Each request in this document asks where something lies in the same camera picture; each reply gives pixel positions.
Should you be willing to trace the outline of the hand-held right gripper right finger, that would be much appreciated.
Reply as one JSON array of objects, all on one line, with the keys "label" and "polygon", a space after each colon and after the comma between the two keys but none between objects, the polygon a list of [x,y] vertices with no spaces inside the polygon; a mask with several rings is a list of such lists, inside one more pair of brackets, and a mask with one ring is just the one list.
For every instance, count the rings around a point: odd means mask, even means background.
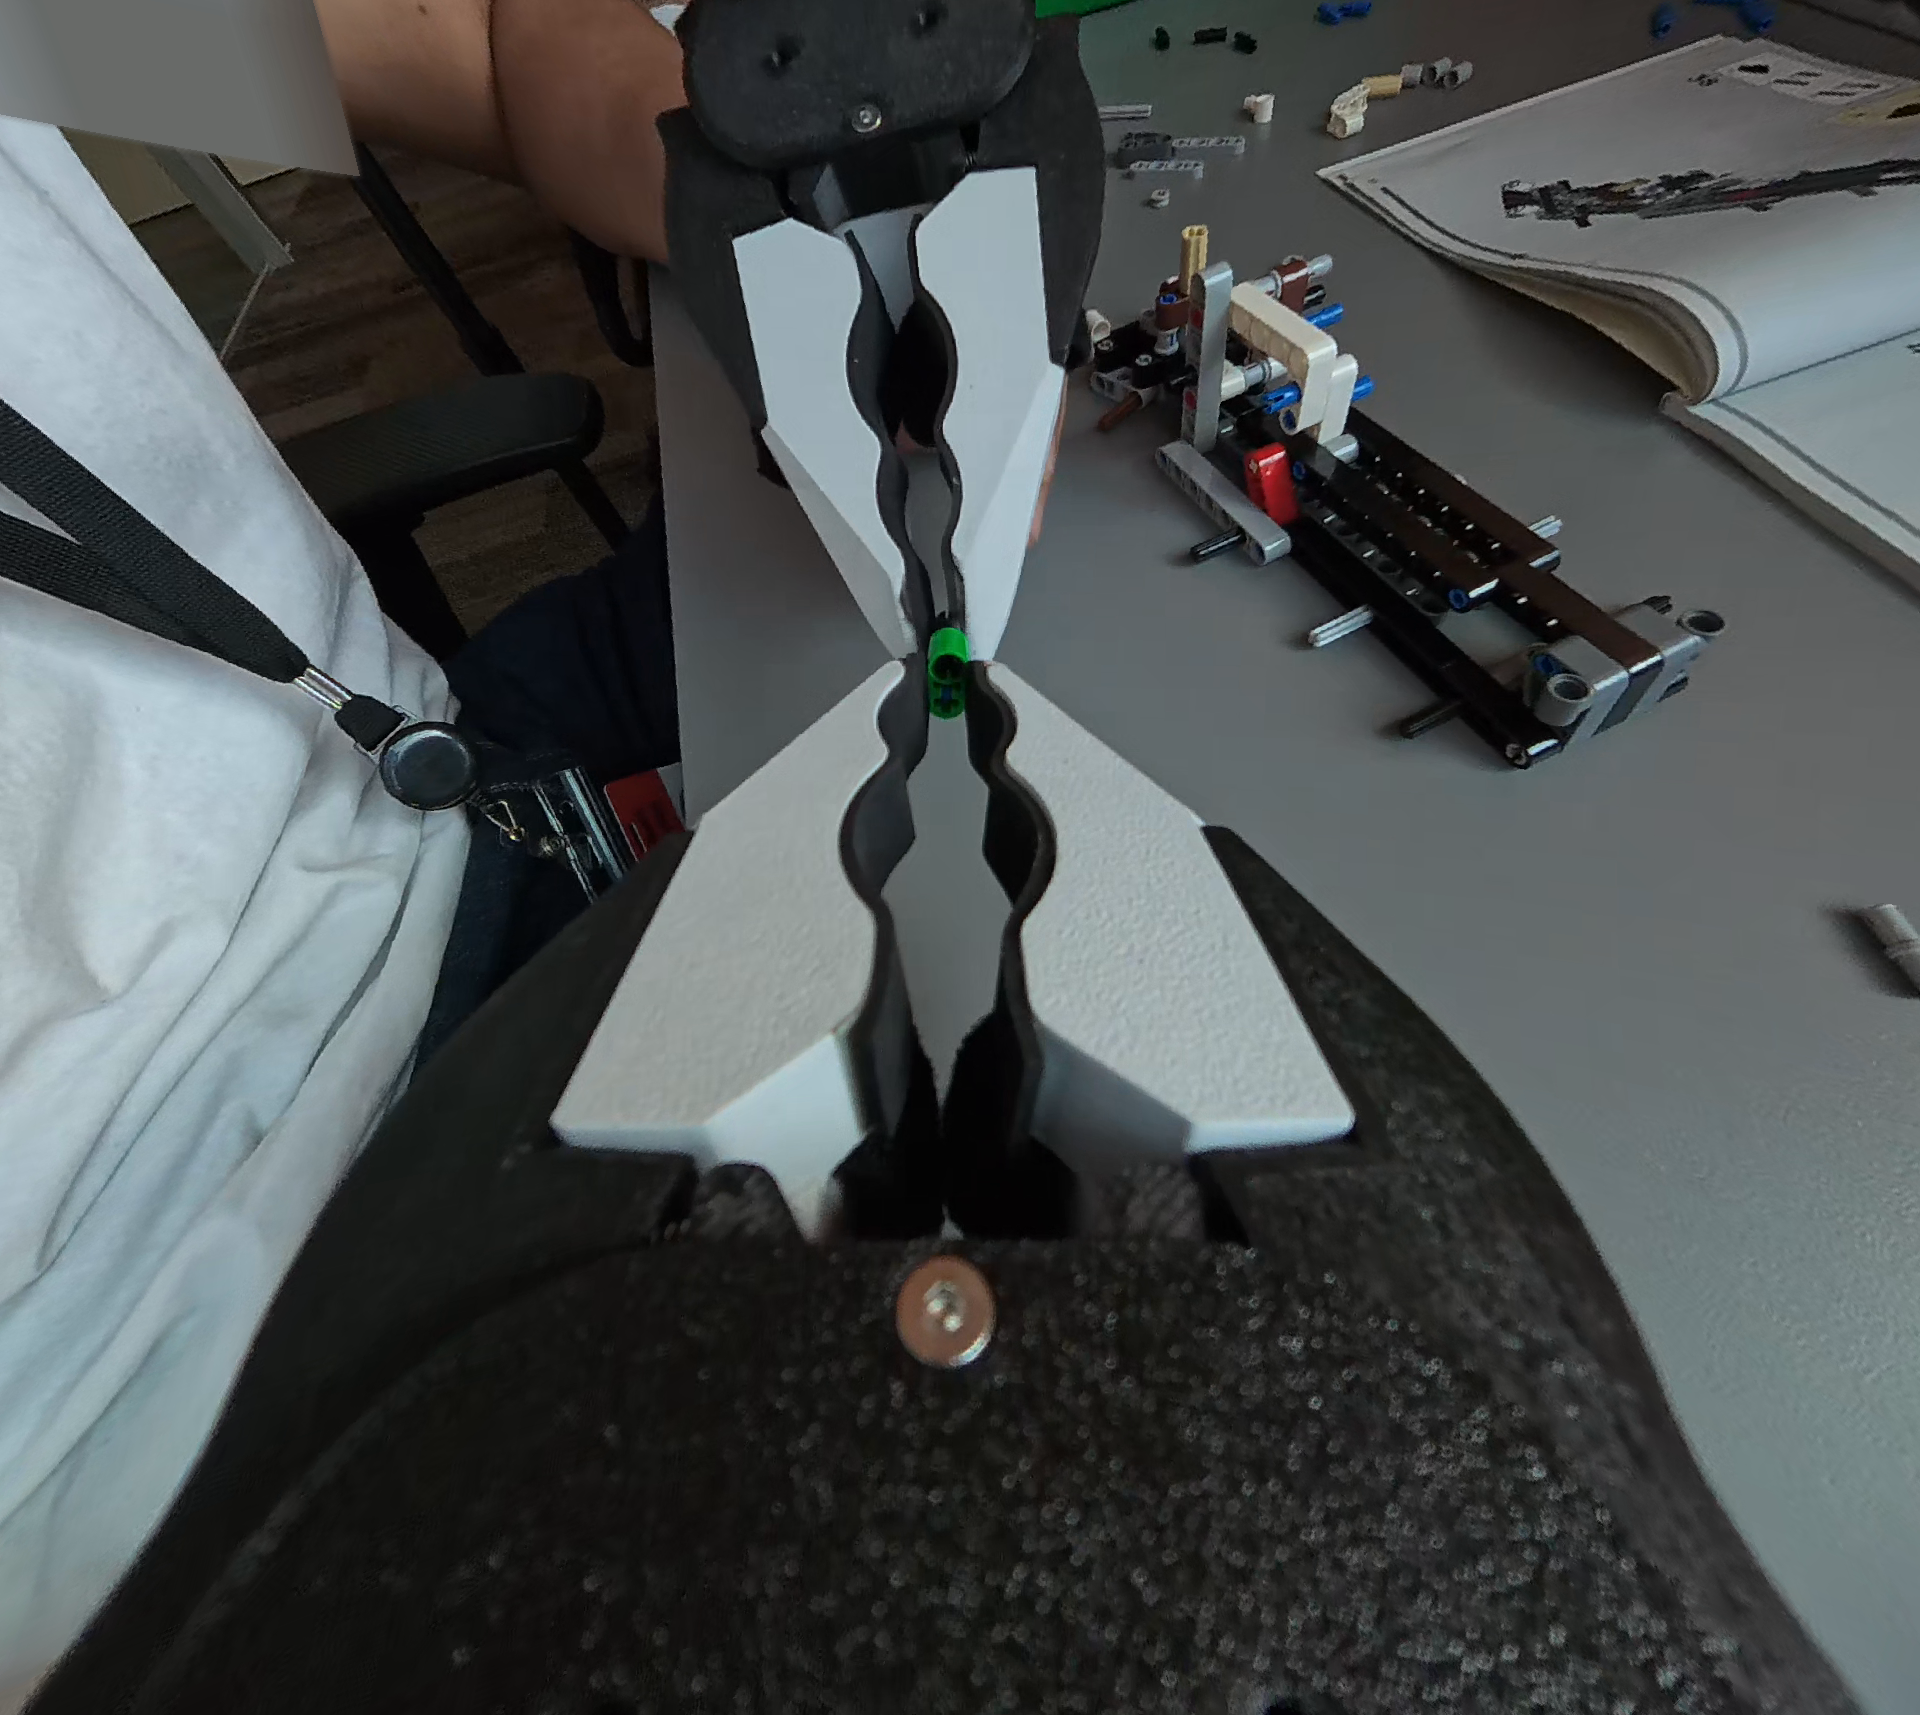
[{"label": "hand-held right gripper right finger", "polygon": [[969,669],[1010,911],[942,1111],[958,1226],[1075,1226],[1095,1184],[1355,1121],[1200,815],[1001,665]]}]

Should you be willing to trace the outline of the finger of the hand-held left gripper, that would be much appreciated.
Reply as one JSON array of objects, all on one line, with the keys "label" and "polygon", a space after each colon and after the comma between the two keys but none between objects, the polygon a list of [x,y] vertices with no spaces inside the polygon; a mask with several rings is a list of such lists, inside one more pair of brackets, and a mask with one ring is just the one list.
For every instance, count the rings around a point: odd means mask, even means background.
[{"label": "finger of the hand-held left gripper", "polygon": [[977,663],[995,657],[1015,601],[1066,383],[1047,345],[1038,187],[1030,165],[977,169],[908,239],[916,299],[947,345],[940,433],[958,477],[936,545],[929,467],[908,463],[908,555]]},{"label": "finger of the hand-held left gripper", "polygon": [[884,439],[856,403],[865,303],[847,241],[785,217],[732,243],[764,405],[761,435],[878,643],[906,657],[903,559],[880,499]]}]

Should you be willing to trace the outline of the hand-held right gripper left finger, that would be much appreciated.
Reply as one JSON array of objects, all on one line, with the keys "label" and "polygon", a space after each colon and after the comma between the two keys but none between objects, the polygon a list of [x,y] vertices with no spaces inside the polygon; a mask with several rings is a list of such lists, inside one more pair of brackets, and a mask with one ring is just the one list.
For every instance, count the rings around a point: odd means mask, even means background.
[{"label": "hand-held right gripper left finger", "polygon": [[567,1145],[765,1170],[808,1238],[897,1178],[932,1085],[884,887],[913,841],[917,657],[704,813],[553,1105]]}]

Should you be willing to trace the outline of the person's left forearm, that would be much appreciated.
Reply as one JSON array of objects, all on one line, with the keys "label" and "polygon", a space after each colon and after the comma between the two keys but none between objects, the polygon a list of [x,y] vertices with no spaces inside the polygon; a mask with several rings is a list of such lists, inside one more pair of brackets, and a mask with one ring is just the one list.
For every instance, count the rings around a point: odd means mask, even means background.
[{"label": "person's left forearm", "polygon": [[631,0],[313,0],[362,143],[500,177],[566,227],[667,261],[659,117],[676,37]]}]

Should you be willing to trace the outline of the black and grey lego model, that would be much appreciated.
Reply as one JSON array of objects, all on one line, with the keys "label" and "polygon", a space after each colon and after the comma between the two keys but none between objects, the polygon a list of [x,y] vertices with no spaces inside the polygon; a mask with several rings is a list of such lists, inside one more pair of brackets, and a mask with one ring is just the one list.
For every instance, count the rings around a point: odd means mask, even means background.
[{"label": "black and grey lego model", "polygon": [[1328,255],[1242,281],[1208,253],[1208,229],[1184,229],[1152,301],[1088,309],[1082,331],[1099,431],[1177,419],[1154,459],[1211,523],[1192,563],[1294,561],[1340,603],[1307,645],[1367,629],[1428,687],[1404,739],[1459,719],[1512,767],[1687,687],[1723,617],[1668,593],[1604,607],[1563,577],[1558,519],[1524,523],[1365,413],[1374,379],[1336,337]]}]

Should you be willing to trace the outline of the lego instruction booklet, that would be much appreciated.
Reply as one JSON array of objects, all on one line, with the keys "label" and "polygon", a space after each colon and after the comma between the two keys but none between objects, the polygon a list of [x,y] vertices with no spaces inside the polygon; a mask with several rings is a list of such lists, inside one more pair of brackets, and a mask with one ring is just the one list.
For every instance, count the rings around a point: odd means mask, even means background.
[{"label": "lego instruction booklet", "polygon": [[1917,87],[1711,37],[1319,169],[1917,585]]}]

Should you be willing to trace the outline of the badge holder with metal clip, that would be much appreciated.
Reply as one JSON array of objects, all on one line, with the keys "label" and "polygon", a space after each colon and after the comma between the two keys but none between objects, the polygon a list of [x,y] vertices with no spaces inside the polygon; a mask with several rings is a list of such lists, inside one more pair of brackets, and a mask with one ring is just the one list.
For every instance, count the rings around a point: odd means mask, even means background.
[{"label": "badge holder with metal clip", "polygon": [[518,763],[484,775],[465,807],[524,857],[566,871],[592,903],[686,831],[671,769],[594,781],[583,767]]}]

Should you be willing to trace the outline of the person's dark trousers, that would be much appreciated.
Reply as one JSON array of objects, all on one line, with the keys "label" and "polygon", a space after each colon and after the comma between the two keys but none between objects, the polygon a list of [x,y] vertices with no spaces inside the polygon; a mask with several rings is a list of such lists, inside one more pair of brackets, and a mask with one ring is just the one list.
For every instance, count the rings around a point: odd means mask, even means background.
[{"label": "person's dark trousers", "polygon": [[[664,505],[606,559],[511,603],[448,663],[461,721],[520,753],[563,753],[596,783],[679,761]],[[475,829],[415,1065],[587,911],[557,861]]]}]

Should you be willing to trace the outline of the black office chair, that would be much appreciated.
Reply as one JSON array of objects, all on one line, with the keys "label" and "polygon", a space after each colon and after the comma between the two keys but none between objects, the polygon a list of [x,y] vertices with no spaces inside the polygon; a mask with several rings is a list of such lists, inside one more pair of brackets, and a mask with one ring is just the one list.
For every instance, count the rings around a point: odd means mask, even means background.
[{"label": "black office chair", "polygon": [[396,195],[521,371],[484,375],[352,185],[303,171],[252,189],[293,259],[225,363],[390,619],[444,661],[646,523],[655,385],[609,351],[569,239],[529,195],[396,149],[377,161],[375,193]]}]

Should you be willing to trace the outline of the black badge reel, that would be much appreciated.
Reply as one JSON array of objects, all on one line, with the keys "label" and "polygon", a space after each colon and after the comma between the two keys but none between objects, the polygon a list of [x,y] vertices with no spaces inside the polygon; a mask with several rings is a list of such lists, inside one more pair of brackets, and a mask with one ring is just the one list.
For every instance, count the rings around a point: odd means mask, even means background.
[{"label": "black badge reel", "polygon": [[457,809],[477,787],[475,747],[448,721],[402,723],[381,741],[374,761],[386,791],[423,813]]}]

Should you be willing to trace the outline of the person's white shirt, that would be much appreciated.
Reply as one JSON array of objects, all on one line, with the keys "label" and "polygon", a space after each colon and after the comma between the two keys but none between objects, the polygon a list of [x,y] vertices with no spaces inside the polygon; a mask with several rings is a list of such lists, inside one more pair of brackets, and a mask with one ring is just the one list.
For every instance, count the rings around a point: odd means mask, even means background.
[{"label": "person's white shirt", "polygon": [[[409,715],[441,673],[52,127],[3,119],[3,401]],[[140,1534],[402,1075],[468,853],[303,695],[3,587],[3,1518]]]}]

